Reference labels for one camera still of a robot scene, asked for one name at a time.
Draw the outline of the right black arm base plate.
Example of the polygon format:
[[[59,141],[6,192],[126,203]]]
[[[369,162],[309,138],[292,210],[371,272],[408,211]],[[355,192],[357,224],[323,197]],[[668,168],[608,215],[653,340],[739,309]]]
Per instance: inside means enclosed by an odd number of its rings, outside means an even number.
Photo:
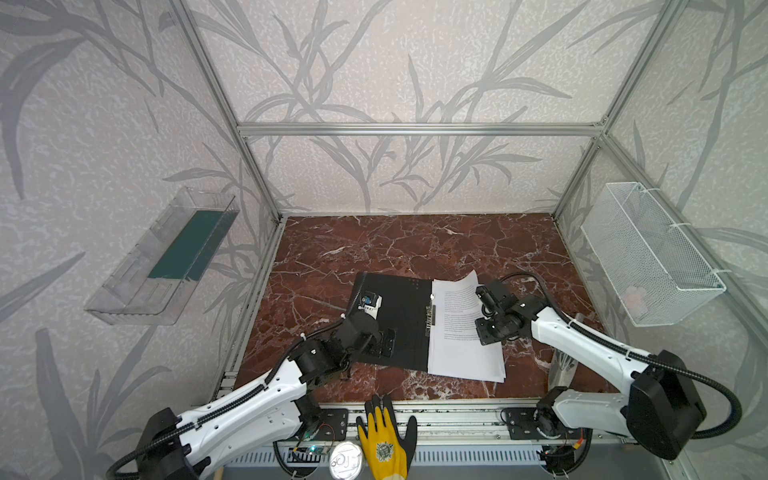
[[[508,407],[501,410],[501,420],[511,440],[574,443],[583,438],[581,429],[567,427],[549,408]]]

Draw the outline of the black folder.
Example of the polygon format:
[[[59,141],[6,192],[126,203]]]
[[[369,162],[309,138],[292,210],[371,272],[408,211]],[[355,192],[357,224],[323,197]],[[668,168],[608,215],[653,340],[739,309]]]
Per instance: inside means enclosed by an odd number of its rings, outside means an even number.
[[[376,319],[378,330],[393,328],[397,332],[391,358],[361,355],[361,361],[428,373],[430,336],[425,336],[425,308],[432,304],[433,281],[368,272],[357,274],[348,307],[359,310],[360,296],[366,291],[380,295],[383,303]]]

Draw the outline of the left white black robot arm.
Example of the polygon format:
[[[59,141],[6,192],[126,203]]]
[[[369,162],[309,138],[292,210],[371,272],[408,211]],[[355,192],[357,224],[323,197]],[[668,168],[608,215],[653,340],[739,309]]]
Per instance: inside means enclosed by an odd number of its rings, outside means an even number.
[[[317,421],[313,390],[341,377],[382,334],[364,310],[298,338],[261,377],[180,415],[166,408],[147,422],[133,452],[108,479],[203,479],[236,457],[288,440]]]

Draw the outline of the printed paper back underneath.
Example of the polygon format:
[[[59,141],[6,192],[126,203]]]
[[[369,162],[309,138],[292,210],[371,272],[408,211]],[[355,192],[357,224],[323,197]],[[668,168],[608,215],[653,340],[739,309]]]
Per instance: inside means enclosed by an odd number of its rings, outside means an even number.
[[[475,321],[482,317],[479,286],[472,271],[459,281],[432,282],[427,372],[431,375],[502,383],[506,371],[500,344],[483,345]]]

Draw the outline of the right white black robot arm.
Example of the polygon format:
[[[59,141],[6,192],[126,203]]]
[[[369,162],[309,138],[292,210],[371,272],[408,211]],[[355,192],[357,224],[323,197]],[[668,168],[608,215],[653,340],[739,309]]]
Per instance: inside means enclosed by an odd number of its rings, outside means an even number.
[[[604,431],[674,460],[689,441],[722,436],[742,419],[741,402],[728,387],[689,370],[670,351],[652,354],[628,346],[566,315],[547,290],[518,298],[504,279],[497,279],[479,285],[475,293],[482,311],[475,324],[483,345],[531,338],[586,366],[615,389],[551,388],[532,415],[547,438],[568,430]]]

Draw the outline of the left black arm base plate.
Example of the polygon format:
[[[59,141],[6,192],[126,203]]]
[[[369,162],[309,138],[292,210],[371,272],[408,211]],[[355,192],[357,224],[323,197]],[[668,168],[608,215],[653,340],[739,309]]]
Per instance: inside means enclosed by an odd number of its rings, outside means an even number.
[[[345,408],[321,408],[308,423],[305,440],[344,441],[347,437],[349,410]]]

